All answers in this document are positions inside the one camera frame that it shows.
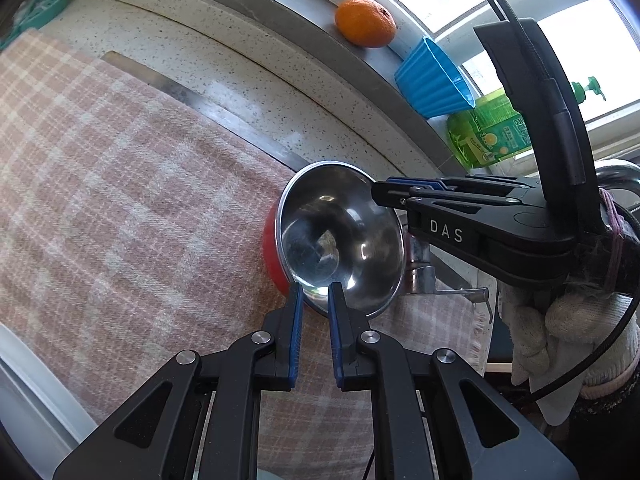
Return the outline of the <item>right gloved hand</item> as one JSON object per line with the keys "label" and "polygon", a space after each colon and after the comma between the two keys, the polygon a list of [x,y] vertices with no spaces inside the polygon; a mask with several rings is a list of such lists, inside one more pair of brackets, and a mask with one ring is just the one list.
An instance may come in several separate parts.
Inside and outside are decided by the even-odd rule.
{"label": "right gloved hand", "polygon": [[[596,350],[622,319],[631,299],[620,294],[570,290],[546,312],[533,295],[500,283],[498,311],[513,342],[512,382],[531,392],[550,385]],[[639,364],[639,325],[633,315],[605,354],[568,384],[537,401],[544,420],[559,426],[579,400],[616,393]]]}

